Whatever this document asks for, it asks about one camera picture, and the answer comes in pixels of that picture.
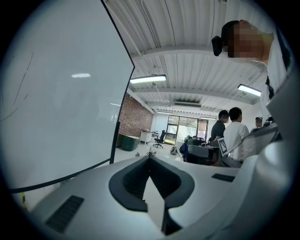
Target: brick wall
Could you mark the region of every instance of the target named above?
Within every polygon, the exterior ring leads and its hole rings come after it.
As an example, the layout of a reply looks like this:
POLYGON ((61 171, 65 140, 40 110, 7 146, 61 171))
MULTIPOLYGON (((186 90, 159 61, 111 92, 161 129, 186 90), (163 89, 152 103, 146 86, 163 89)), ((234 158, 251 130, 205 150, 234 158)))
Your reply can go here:
POLYGON ((150 131, 152 119, 153 114, 127 93, 119 119, 119 134, 139 137, 141 130, 150 131))

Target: ceiling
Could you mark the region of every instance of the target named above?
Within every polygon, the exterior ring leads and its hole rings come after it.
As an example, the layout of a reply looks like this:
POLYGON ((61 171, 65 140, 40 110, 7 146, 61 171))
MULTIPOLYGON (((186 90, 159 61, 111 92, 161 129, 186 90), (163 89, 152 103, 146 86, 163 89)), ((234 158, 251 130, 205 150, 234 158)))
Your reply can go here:
POLYGON ((238 62, 226 53, 213 55, 211 39, 231 20, 244 19, 271 33, 272 22, 245 0, 107 0, 135 64, 133 78, 165 74, 165 82, 130 84, 128 93, 152 112, 217 116, 221 109, 241 109, 259 97, 237 89, 258 90, 267 78, 257 62, 238 62), (175 101, 199 107, 174 106, 175 101))

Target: green container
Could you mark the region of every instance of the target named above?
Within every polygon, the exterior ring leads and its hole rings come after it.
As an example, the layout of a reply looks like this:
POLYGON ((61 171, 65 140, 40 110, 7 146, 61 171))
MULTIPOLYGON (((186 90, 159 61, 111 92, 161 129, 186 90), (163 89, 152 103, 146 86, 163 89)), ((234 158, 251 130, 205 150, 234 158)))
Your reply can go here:
POLYGON ((136 149, 139 141, 139 137, 120 135, 121 149, 125 151, 133 151, 136 149))

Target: neck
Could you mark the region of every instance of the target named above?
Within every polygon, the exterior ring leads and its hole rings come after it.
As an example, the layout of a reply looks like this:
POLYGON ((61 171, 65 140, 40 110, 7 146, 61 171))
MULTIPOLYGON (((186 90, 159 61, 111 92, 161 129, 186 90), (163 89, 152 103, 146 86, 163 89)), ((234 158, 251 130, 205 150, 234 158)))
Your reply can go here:
POLYGON ((270 49, 271 49, 273 40, 274 40, 274 36, 272 33, 271 34, 268 34, 268 33, 262 34, 263 48, 262 48, 262 54, 258 60, 260 62, 263 62, 265 65, 268 65, 270 49))

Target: yellow and black tape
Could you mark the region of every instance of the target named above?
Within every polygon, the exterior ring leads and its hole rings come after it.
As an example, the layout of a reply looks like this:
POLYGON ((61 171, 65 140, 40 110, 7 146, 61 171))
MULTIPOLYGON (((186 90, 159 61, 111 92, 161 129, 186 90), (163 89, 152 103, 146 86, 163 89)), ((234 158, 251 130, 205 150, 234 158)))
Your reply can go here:
POLYGON ((21 197, 22 197, 22 207, 23 209, 27 210, 26 204, 25 204, 25 194, 24 192, 21 193, 21 197))

